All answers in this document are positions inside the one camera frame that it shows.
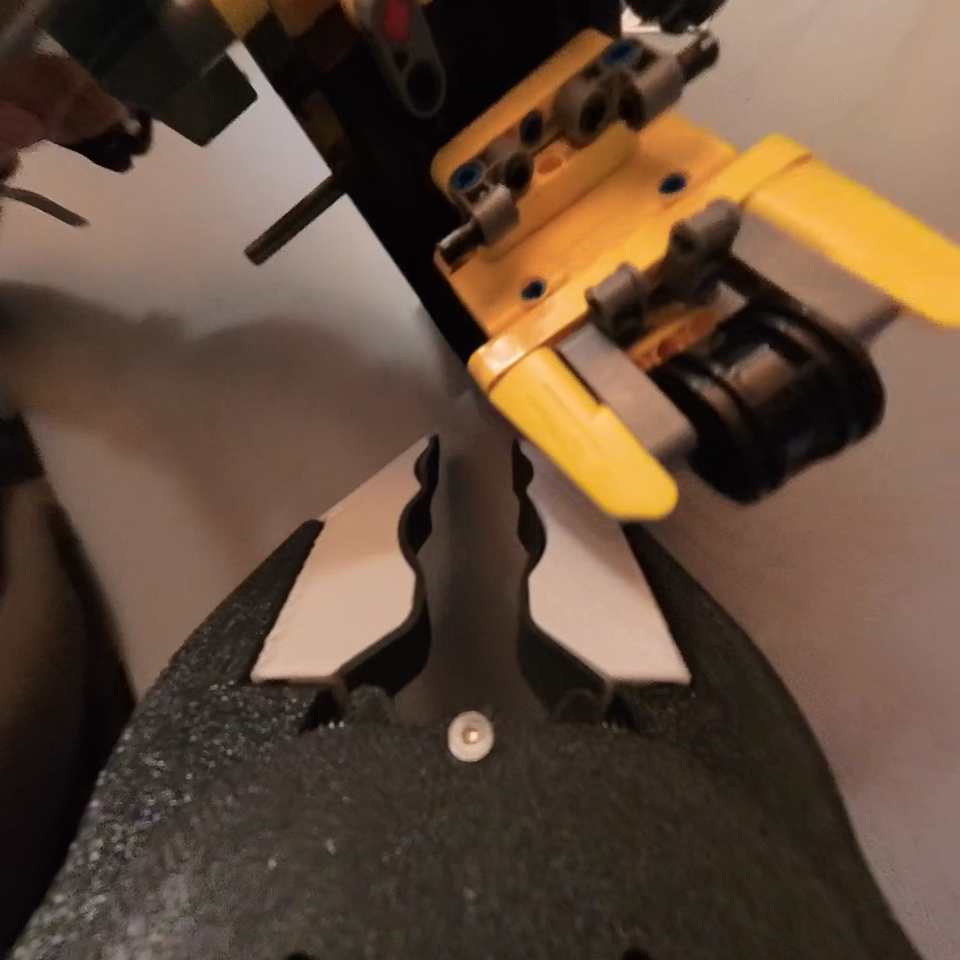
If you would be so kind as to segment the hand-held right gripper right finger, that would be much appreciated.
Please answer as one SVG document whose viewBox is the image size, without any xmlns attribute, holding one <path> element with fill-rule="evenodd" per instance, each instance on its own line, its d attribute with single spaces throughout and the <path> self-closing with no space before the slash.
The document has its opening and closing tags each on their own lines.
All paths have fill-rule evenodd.
<svg viewBox="0 0 960 960">
<path fill-rule="evenodd" d="M 621 525 L 526 440 L 511 451 L 525 554 L 517 655 L 541 702 L 686 688 L 690 668 Z"/>
</svg>

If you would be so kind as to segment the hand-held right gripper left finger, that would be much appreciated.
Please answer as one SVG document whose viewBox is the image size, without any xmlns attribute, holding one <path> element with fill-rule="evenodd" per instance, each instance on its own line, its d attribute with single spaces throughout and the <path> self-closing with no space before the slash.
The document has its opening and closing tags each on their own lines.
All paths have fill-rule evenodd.
<svg viewBox="0 0 960 960">
<path fill-rule="evenodd" d="M 320 518 L 249 674 L 330 687 L 405 687 L 430 647 L 420 553 L 432 533 L 440 439 L 425 436 Z"/>
</svg>

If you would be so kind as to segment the yellow grey building-block toy vehicle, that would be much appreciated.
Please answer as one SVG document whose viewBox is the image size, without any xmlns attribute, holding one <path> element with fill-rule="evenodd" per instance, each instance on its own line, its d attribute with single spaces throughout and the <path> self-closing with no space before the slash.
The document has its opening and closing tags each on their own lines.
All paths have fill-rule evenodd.
<svg viewBox="0 0 960 960">
<path fill-rule="evenodd" d="M 241 43 L 331 177 L 247 249 L 350 198 L 491 405 L 620 522 L 690 462 L 762 499 L 872 433 L 868 342 L 958 329 L 958 246 L 769 135 L 678 113 L 721 2 L 76 2 L 50 31 L 206 145 L 256 99 Z"/>
</svg>

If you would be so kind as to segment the person's left hand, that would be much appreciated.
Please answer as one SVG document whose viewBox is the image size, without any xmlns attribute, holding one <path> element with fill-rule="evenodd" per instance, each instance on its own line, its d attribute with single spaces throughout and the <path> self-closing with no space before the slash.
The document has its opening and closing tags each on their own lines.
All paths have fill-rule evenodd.
<svg viewBox="0 0 960 960">
<path fill-rule="evenodd" d="M 45 143 L 114 173 L 153 145 L 153 119 L 115 99 L 69 56 L 33 51 L 2 59 L 1 180 Z"/>
</svg>

